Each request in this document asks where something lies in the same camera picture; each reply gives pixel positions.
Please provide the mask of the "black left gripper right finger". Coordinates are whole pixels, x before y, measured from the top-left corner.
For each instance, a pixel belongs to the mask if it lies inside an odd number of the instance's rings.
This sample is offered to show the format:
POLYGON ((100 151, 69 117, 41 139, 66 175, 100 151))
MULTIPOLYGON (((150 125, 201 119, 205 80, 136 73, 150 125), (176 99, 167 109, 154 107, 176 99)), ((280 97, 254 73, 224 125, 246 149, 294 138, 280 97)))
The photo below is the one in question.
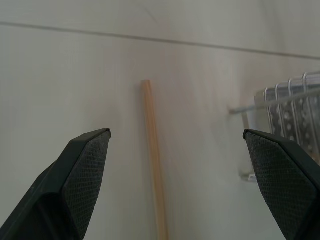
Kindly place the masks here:
POLYGON ((287 240, 320 238, 320 166, 296 142, 243 132, 257 184, 287 240))

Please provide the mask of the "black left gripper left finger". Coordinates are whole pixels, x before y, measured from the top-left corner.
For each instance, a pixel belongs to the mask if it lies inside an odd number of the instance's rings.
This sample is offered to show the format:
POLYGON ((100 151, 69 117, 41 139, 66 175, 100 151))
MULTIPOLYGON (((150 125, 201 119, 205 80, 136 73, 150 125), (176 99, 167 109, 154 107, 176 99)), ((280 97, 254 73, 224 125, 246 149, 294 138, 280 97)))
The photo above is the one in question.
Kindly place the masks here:
POLYGON ((111 130, 72 139, 0 229, 2 240, 82 240, 102 185, 111 130))

